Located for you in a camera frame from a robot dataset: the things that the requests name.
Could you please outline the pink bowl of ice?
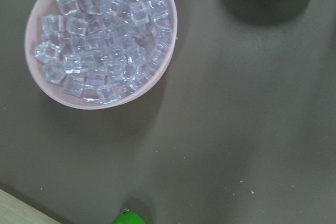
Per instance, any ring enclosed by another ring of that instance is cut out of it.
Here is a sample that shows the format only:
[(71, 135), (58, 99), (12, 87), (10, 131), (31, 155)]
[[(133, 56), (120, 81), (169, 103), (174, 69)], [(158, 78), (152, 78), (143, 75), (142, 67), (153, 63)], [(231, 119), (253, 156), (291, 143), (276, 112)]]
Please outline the pink bowl of ice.
[(42, 64), (34, 58), (34, 49), (37, 43), (40, 42), (40, 34), (42, 32), (41, 18), (47, 14), (58, 14), (59, 10), (55, 0), (37, 0), (31, 10), (26, 31), (25, 31), (25, 56), (26, 62), (36, 84), (40, 89), (53, 100), (65, 106), (82, 109), (82, 110), (98, 110), (107, 109), (119, 105), (129, 103), (140, 96), (147, 93), (161, 79), (173, 56), (176, 35), (177, 35), (177, 10), (174, 0), (167, 0), (170, 6), (169, 20), (173, 26), (173, 37), (170, 46), (168, 47), (166, 57), (155, 75), (138, 91), (130, 96), (123, 98), (117, 102), (109, 104), (87, 103), (81, 98), (74, 97), (63, 93), (60, 85), (52, 84), (44, 79), (42, 72)]

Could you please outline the green lime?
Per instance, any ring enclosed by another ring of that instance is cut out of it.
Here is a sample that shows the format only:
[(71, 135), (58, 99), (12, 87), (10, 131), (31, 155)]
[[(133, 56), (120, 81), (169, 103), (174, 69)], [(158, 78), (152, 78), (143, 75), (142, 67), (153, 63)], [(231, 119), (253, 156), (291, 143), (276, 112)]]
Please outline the green lime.
[(134, 211), (125, 209), (115, 217), (112, 224), (145, 224), (145, 221)]

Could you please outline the wooden cutting board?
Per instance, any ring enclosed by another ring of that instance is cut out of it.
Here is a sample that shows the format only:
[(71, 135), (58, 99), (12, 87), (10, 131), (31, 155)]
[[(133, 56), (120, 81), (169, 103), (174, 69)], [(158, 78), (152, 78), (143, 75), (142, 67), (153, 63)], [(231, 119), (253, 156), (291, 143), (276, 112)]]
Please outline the wooden cutting board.
[(1, 190), (1, 223), (57, 224), (59, 222)]

